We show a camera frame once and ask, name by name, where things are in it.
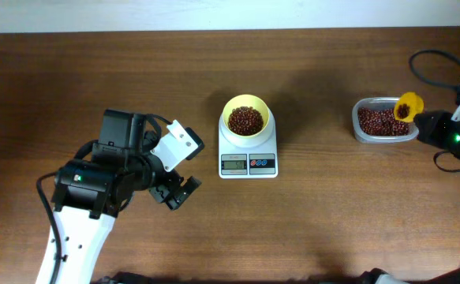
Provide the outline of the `white digital kitchen scale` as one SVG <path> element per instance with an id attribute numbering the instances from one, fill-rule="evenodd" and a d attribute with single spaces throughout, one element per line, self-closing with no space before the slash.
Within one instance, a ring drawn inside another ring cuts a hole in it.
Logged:
<path id="1" fill-rule="evenodd" d="M 219 119 L 219 176 L 223 179 L 276 178 L 279 173 L 275 118 L 255 136 L 237 136 Z"/>

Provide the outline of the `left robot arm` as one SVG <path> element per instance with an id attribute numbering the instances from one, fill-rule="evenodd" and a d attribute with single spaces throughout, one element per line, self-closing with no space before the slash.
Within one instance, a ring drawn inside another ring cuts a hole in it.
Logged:
<path id="1" fill-rule="evenodd" d="M 50 199 L 37 180 L 50 223 L 38 283 L 89 283 L 104 242 L 136 192 L 147 191 L 175 211 L 200 186 L 200 180 L 183 178 L 175 168 L 200 153 L 204 142 L 176 120 L 167 122 L 163 134 L 163 120 L 157 114 L 106 110 L 99 138 L 50 173 Z"/>

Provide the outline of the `red beans in scoop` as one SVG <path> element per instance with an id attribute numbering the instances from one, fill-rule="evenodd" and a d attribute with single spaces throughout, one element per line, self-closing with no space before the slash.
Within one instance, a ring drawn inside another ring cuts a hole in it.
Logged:
<path id="1" fill-rule="evenodd" d="M 397 120 L 404 120 L 409 116 L 410 107 L 406 104 L 401 104 L 396 108 L 395 117 Z"/>

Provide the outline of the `yellow measuring scoop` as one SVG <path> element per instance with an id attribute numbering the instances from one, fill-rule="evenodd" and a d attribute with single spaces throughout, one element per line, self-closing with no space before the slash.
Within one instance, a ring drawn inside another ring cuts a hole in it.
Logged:
<path id="1" fill-rule="evenodd" d="M 403 94 L 399 99 L 398 102 L 395 104 L 394 107 L 394 116 L 395 116 L 395 111 L 396 108 L 401 105 L 401 104 L 406 104 L 410 107 L 410 113 L 407 118 L 404 120 L 397 120 L 396 117 L 395 119 L 397 121 L 402 121 L 402 122 L 413 122 L 413 119 L 417 114 L 421 114 L 424 111 L 424 100 L 415 92 L 407 92 Z"/>

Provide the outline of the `clear plastic container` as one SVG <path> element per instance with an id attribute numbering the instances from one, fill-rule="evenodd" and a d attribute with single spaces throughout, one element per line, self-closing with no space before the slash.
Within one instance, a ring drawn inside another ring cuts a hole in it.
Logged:
<path id="1" fill-rule="evenodd" d="M 366 98 L 358 101 L 352 110 L 352 120 L 355 138 L 366 144 L 392 144 L 401 143 L 417 138 L 419 133 L 418 128 L 414 123 L 409 123 L 409 132 L 406 135 L 401 136 L 372 136 L 364 132 L 360 126 L 360 119 L 357 112 L 361 108 L 367 108 L 369 110 L 393 110 L 395 104 L 398 102 L 398 97 L 374 97 Z"/>

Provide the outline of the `pale yellow bowl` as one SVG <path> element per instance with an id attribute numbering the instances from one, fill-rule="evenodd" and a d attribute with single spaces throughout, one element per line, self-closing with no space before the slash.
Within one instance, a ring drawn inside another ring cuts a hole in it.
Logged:
<path id="1" fill-rule="evenodd" d="M 240 136 L 230 131 L 228 127 L 228 118 L 232 110 L 238 107 L 253 107 L 261 113 L 263 120 L 264 120 L 264 127 L 262 128 L 260 132 L 258 132 L 257 134 L 251 135 L 251 136 Z M 230 99 L 223 108 L 222 116 L 223 116 L 223 128 L 229 130 L 231 134 L 234 134 L 238 137 L 244 137 L 244 138 L 250 138 L 252 136 L 257 136 L 258 134 L 262 133 L 265 130 L 265 128 L 270 124 L 270 120 L 271 120 L 271 112 L 269 111 L 267 104 L 261 98 L 255 95 L 248 95 L 248 94 L 237 95 L 233 97 L 232 99 Z"/>

